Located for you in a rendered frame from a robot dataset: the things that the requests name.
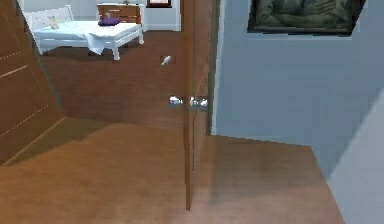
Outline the brown wooden room door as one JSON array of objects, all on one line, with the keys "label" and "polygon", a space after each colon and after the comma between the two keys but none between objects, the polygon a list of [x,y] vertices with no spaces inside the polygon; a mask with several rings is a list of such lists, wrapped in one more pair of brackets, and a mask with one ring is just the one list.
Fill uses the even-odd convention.
[{"label": "brown wooden room door", "polygon": [[181,0],[183,98],[208,99],[208,110],[183,107],[186,210],[190,211],[206,135],[211,134],[220,0]]}]

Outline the dark framed window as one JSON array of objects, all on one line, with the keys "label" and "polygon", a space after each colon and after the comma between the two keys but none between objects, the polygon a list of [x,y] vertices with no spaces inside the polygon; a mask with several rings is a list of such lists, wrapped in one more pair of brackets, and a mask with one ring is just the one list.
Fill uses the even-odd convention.
[{"label": "dark framed window", "polygon": [[172,0],[147,0],[147,8],[172,8]]}]

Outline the brown wooden chest of drawers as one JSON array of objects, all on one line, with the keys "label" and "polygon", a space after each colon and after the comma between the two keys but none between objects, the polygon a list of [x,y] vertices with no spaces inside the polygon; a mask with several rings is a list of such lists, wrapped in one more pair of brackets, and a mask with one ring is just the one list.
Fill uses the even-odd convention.
[{"label": "brown wooden chest of drawers", "polygon": [[100,3],[97,5],[99,21],[105,17],[117,17],[120,23],[135,23],[144,27],[144,5],[124,3]]}]

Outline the purple pillow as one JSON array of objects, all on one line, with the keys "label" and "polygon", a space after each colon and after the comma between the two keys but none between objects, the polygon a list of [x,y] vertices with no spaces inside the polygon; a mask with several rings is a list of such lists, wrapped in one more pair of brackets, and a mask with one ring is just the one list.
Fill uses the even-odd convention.
[{"label": "purple pillow", "polygon": [[115,26],[120,23],[120,19],[117,17],[105,17],[98,22],[99,26]]}]

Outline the white bed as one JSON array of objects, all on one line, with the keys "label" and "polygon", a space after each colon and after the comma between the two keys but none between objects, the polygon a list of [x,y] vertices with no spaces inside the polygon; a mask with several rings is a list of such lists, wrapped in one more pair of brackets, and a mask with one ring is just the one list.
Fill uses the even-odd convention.
[{"label": "white bed", "polygon": [[[55,16],[59,28],[49,25],[48,16]],[[75,20],[70,5],[63,8],[25,12],[30,29],[40,54],[58,47],[87,47],[100,55],[104,49],[111,49],[113,58],[120,59],[119,48],[137,38],[144,43],[143,29],[135,23],[119,23],[115,26],[99,26],[99,21]]]}]

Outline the brown wooden cupboard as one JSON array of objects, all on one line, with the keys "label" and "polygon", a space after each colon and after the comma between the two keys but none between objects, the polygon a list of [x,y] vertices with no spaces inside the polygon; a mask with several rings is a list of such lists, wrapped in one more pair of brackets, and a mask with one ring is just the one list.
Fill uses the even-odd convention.
[{"label": "brown wooden cupboard", "polygon": [[63,118],[16,0],[0,0],[0,166]]}]

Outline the dark framed wall picture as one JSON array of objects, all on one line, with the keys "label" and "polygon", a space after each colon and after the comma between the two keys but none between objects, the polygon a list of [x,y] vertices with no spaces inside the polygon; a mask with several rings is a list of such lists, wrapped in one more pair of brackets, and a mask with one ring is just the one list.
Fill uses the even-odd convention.
[{"label": "dark framed wall picture", "polygon": [[251,0],[248,33],[350,36],[366,0]]}]

